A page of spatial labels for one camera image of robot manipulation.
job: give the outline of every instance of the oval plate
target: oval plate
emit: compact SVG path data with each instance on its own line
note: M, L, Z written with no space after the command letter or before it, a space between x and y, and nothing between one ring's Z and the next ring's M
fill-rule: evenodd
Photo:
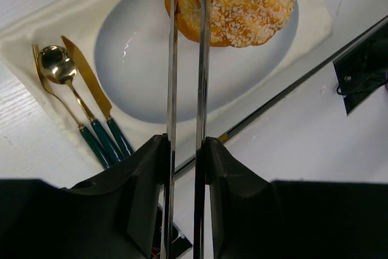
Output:
M298 28L298 4L286 27L259 47L210 49L209 113L262 81L284 58ZM167 116L169 16L164 0L121 0L95 46L99 81L126 114L164 124ZM199 45L178 36L177 120L196 116Z

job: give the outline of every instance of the metal rod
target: metal rod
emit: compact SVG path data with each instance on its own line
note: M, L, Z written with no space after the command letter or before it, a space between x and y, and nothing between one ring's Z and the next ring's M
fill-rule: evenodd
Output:
M169 88L167 102L167 139L170 156L164 172L164 203L162 222L161 258L172 257L173 205L176 142L176 73L178 69L178 6L176 0L170 3L169 38Z
M196 167L194 198L194 250L195 259L204 258L204 206L206 185L206 160L204 142L207 122L207 83L210 50L210 0L201 0L201 23L198 68L198 104L196 116Z

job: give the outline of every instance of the bread roll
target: bread roll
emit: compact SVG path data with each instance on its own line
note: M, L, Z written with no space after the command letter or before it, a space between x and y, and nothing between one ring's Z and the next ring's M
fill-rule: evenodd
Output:
M265 44L288 22L295 0L212 0L210 44L247 47ZM164 0L170 13L170 0ZM200 0L177 0L178 29L199 42Z

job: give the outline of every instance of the knife handle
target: knife handle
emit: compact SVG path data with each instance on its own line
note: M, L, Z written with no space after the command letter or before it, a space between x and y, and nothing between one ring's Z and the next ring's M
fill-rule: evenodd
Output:
M102 125L99 123L97 119L94 119L90 122L95 131L99 141L107 152L110 160L116 164L120 162L124 157L122 156L120 150L116 147L115 143L109 137L108 133L104 130Z
M85 142L89 145L93 153L96 155L98 161L101 163L104 169L108 169L113 163L110 161L110 158L101 147L96 138L92 135L87 127L82 127L79 129L81 136L84 138Z
M112 135L115 137L115 140L117 142L117 145L119 145L119 148L124 155L125 158L132 155L135 151L131 147L131 145L128 143L127 139L125 138L124 134L120 130L119 126L115 122L115 120L111 117L107 119L107 124L109 126L109 129L112 133Z

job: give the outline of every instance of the gold spoon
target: gold spoon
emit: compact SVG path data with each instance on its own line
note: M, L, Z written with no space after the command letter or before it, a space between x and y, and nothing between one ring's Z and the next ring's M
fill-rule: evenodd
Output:
M92 133L89 131L87 127L85 127L82 123L79 122L77 117L74 115L74 113L69 109L67 104L59 98L58 95L56 95L51 88L48 80L43 76L41 69L39 67L39 62L38 62L38 56L39 56L39 46L37 44L32 44L32 52L34 56L34 61L35 61L35 68L36 72L38 74L39 80L42 84L43 89L48 93L54 96L68 111L68 113L72 116L72 118L75 120L75 122L78 125L79 132L81 133L82 137L84 140L87 142L93 153L96 155L97 159L99 162L102 164L102 166L106 169L109 168L112 163L109 160L108 155L106 154L105 150L101 147L101 145L98 143L96 138L92 135Z
M116 144L109 137L101 123L95 118L94 114L87 107L78 92L73 86L73 80L77 75L77 67L71 59L68 51L57 45L50 45L41 50L38 56L39 70L53 83L63 84L73 92L78 104L81 106L86 117L89 119L99 141L105 148L110 160L113 163L120 162L124 157L117 148Z

